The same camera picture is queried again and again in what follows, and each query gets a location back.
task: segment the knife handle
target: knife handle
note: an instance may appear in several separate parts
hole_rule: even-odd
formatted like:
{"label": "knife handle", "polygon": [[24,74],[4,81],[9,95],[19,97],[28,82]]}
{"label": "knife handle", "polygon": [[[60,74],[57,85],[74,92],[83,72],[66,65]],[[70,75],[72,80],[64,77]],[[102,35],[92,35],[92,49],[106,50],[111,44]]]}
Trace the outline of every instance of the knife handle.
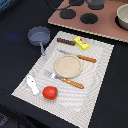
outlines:
{"label": "knife handle", "polygon": [[69,80],[67,78],[63,78],[62,81],[65,82],[65,83],[67,83],[67,84],[73,85],[73,86],[75,86],[77,88],[80,88],[80,89],[83,89],[84,88],[84,86],[82,84],[79,84],[77,82],[71,81],[71,80]]}
{"label": "knife handle", "polygon": [[79,59],[83,59],[83,60],[90,61],[90,62],[93,62],[93,63],[96,62],[96,59],[89,58],[89,57],[86,57],[86,56],[77,55],[77,57],[78,57]]}
{"label": "knife handle", "polygon": [[69,45],[75,45],[75,42],[61,39],[61,38],[57,38],[57,42],[61,42],[61,43],[69,44]]}

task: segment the tomato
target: tomato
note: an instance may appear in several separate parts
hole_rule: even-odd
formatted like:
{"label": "tomato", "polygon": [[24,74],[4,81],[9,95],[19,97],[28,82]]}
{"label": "tomato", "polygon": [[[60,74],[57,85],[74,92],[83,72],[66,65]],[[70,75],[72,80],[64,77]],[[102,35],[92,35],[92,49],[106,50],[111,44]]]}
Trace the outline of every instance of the tomato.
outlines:
{"label": "tomato", "polygon": [[54,100],[56,99],[57,92],[58,90],[56,87],[47,86],[43,89],[42,94],[46,99]]}

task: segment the beige placemat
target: beige placemat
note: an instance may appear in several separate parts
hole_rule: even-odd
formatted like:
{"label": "beige placemat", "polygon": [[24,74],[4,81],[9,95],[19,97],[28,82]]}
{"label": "beige placemat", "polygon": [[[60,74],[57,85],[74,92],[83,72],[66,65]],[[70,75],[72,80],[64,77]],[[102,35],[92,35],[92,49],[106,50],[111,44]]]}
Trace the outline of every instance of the beige placemat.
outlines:
{"label": "beige placemat", "polygon": [[[77,45],[69,46],[57,42],[57,38],[72,40],[76,36],[79,35],[62,31],[58,32],[46,49],[46,56],[41,56],[28,73],[35,78],[37,87],[40,90],[37,96],[34,96],[27,86],[26,77],[14,90],[12,95],[80,128],[87,128],[114,46],[82,37],[90,45],[88,50],[82,51]],[[78,89],[62,81],[50,79],[43,75],[44,69],[55,72],[53,64],[57,57],[62,56],[62,53],[59,53],[57,49],[63,49],[71,53],[82,54],[97,59],[95,64],[81,60],[84,70],[73,80],[82,83],[85,86],[84,89]],[[58,97],[54,101],[47,100],[42,96],[43,88],[48,85],[58,88]]]}

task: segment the butter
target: butter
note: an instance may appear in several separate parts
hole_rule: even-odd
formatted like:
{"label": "butter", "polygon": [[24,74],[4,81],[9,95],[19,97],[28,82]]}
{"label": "butter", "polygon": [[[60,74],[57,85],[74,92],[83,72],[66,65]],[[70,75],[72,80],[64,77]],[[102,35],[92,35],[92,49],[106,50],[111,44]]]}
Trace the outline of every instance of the butter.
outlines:
{"label": "butter", "polygon": [[89,48],[89,44],[85,42],[80,36],[74,38],[75,44],[77,44],[83,51]]}

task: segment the black table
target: black table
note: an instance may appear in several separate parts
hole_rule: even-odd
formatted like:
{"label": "black table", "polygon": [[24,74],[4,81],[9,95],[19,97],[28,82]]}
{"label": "black table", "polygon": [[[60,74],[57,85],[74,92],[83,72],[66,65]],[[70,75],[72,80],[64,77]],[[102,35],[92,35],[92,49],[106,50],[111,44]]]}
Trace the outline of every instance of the black table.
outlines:
{"label": "black table", "polygon": [[[54,1],[52,5],[55,7],[62,2]],[[89,128],[127,128],[128,44],[50,25],[48,18],[54,11],[44,0],[15,0],[0,13],[0,104],[52,128],[76,127],[11,96],[41,56],[40,47],[30,44],[27,33],[33,27],[45,26],[51,32],[51,40],[58,31],[65,31],[114,45]]]}

